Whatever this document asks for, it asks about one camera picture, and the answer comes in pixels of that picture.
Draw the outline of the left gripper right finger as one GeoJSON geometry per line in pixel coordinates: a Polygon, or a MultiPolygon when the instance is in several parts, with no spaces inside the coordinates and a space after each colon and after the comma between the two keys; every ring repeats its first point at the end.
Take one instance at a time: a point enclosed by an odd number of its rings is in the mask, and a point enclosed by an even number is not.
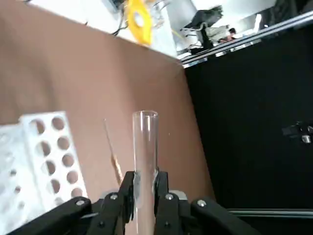
{"type": "Polygon", "coordinates": [[[180,200],[168,187],[168,173],[156,177],[155,235],[258,235],[259,231],[204,197],[180,200]]]}

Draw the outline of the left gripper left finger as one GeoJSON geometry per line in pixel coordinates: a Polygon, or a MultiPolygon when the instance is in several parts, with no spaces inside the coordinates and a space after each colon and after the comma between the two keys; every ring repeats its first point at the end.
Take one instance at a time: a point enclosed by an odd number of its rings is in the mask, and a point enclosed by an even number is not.
{"type": "Polygon", "coordinates": [[[126,172],[118,191],[92,203],[77,196],[10,232],[11,235],[123,235],[133,218],[134,172],[126,172]]]}

